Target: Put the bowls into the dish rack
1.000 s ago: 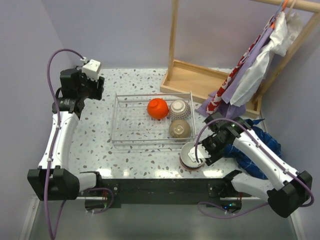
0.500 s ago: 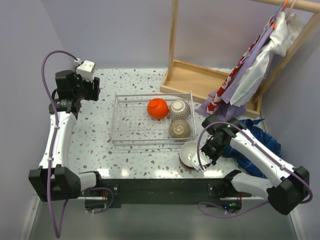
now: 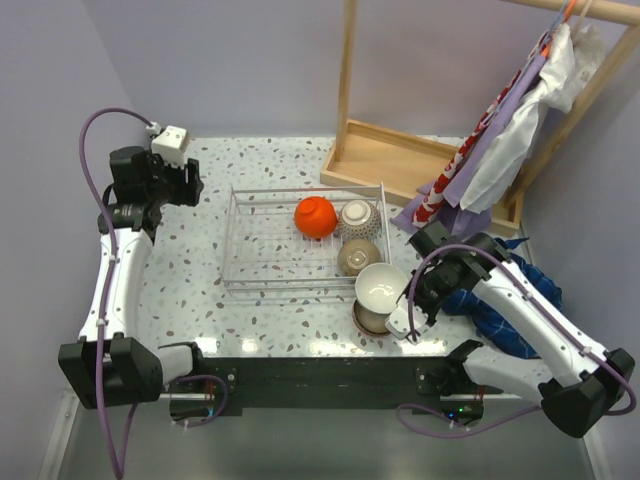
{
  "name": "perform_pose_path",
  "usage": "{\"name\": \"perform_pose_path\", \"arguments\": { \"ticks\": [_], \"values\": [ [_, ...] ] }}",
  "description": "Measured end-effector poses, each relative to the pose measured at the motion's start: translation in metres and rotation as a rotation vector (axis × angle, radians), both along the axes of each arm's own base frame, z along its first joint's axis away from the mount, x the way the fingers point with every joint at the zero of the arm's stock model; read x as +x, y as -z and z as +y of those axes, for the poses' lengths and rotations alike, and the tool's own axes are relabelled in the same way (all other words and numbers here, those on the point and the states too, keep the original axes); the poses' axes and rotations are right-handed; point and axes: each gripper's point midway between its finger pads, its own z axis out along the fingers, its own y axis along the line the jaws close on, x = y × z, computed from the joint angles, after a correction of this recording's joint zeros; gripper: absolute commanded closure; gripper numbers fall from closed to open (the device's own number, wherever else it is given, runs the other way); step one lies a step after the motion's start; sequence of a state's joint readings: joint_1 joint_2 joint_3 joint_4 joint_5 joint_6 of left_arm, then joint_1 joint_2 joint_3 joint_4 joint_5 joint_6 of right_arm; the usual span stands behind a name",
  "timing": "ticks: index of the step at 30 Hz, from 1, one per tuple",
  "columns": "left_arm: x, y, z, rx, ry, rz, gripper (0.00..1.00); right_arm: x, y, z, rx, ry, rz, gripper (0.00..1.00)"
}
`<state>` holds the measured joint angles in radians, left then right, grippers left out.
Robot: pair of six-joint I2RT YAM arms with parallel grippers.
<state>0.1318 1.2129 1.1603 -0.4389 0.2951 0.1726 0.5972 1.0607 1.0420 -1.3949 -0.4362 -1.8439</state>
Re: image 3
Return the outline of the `white bowl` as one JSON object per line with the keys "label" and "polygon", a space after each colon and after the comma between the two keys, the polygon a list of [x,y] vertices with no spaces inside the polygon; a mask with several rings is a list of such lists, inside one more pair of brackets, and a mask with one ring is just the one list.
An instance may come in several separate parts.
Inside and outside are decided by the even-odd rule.
{"label": "white bowl", "polygon": [[376,314],[390,315],[408,282],[409,277],[394,265],[368,265],[356,278],[356,300]]}

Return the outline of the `black bowl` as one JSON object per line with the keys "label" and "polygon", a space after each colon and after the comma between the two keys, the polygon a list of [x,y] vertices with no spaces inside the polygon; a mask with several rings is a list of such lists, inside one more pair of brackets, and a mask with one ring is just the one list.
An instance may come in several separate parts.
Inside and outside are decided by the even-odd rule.
{"label": "black bowl", "polygon": [[346,276],[358,276],[367,266],[382,261],[380,250],[369,240],[346,241],[338,253],[338,267]]}

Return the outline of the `dotted beige bowl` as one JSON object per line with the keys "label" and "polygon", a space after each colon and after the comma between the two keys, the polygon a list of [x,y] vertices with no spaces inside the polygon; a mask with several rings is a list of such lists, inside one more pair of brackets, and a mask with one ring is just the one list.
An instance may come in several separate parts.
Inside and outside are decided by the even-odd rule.
{"label": "dotted beige bowl", "polygon": [[381,230],[380,211],[365,200],[346,203],[338,215],[338,230],[344,241],[372,239]]}

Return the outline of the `clear wire dish rack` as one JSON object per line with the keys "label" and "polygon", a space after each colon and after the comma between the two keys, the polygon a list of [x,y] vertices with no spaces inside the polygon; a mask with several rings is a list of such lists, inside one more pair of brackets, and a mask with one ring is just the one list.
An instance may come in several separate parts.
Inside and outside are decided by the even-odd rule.
{"label": "clear wire dish rack", "polygon": [[294,213],[304,199],[318,196],[339,211],[362,200],[381,214],[381,226],[370,241],[381,260],[391,261],[386,198],[382,185],[294,189],[233,189],[227,207],[221,278],[228,291],[271,293],[306,290],[350,290],[355,279],[339,268],[343,236],[322,239],[300,232]]}

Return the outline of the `brown striped bowl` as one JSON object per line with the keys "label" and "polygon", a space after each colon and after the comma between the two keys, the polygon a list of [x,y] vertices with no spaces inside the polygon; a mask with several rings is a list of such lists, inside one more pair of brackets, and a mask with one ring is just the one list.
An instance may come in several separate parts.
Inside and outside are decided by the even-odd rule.
{"label": "brown striped bowl", "polygon": [[387,336],[390,331],[386,327],[388,314],[378,314],[363,307],[358,301],[352,306],[352,319],[356,327],[370,336]]}

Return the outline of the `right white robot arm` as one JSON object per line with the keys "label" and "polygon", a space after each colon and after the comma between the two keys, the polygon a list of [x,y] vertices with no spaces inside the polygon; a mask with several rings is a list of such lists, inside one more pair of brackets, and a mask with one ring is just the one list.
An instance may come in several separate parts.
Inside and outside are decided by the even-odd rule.
{"label": "right white robot arm", "polygon": [[537,355],[517,358],[495,342],[465,340],[447,358],[445,379],[452,390],[466,393],[480,385],[514,394],[573,438],[604,416],[636,409],[634,358],[622,348],[606,348],[568,320],[497,240],[477,233],[460,241],[434,222],[408,242],[422,262],[386,322],[394,336],[420,342],[445,303],[465,291],[499,313]]}

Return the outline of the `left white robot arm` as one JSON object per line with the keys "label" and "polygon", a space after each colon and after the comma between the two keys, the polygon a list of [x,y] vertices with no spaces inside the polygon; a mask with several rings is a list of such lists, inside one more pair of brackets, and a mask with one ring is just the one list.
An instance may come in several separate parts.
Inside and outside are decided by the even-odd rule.
{"label": "left white robot arm", "polygon": [[166,164],[141,146],[109,155],[113,182],[102,205],[111,219],[98,221],[101,263],[92,304],[74,343],[59,349],[58,363],[80,403],[87,409],[148,403],[172,381],[185,392],[207,380],[195,342],[156,349],[138,339],[138,307],[143,273],[160,226],[162,206],[194,207],[203,183],[199,163]]}

